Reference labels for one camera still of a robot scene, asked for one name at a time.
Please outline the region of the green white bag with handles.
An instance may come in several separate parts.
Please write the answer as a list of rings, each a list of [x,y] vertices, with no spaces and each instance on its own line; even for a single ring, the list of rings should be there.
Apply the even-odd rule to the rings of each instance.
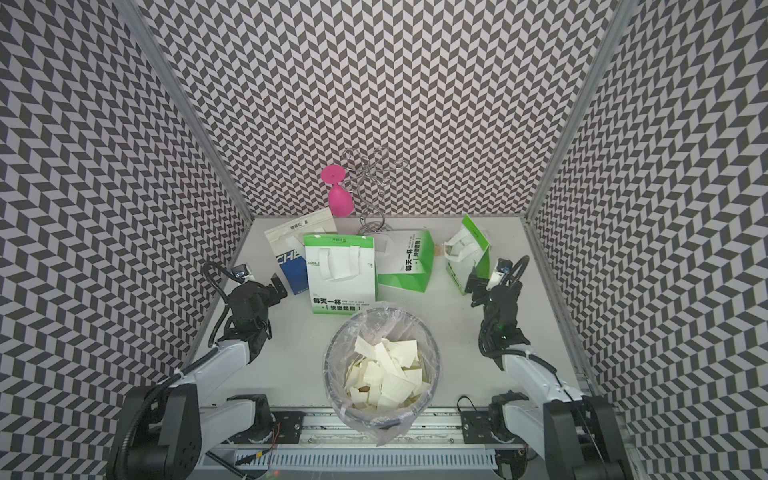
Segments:
[[[447,272],[462,295],[472,291],[472,278],[490,278],[490,242],[469,215],[463,217],[460,230],[443,244],[443,251]]]

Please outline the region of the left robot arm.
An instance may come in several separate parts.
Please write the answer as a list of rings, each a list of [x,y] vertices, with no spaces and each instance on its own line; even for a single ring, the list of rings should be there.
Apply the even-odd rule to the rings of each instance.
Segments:
[[[253,281],[244,264],[228,269],[207,261],[201,268],[206,280],[214,270],[237,285],[231,292],[215,288],[224,310],[209,336],[209,351],[168,379],[126,394],[107,457],[107,478],[186,479],[208,457],[245,479],[247,473],[215,454],[214,448],[243,432],[276,440],[265,395],[236,395],[213,409],[204,409],[202,403],[259,356],[272,337],[269,310],[288,292],[278,276],[267,284]]]

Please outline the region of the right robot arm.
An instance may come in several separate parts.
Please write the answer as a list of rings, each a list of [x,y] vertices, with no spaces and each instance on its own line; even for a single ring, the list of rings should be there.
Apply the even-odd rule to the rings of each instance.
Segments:
[[[612,405],[568,385],[518,325],[529,261],[529,256],[516,262],[502,258],[488,279],[470,275],[472,305],[483,309],[479,352],[522,388],[492,399],[491,431],[501,441],[523,441],[544,460],[551,479],[632,479]]]

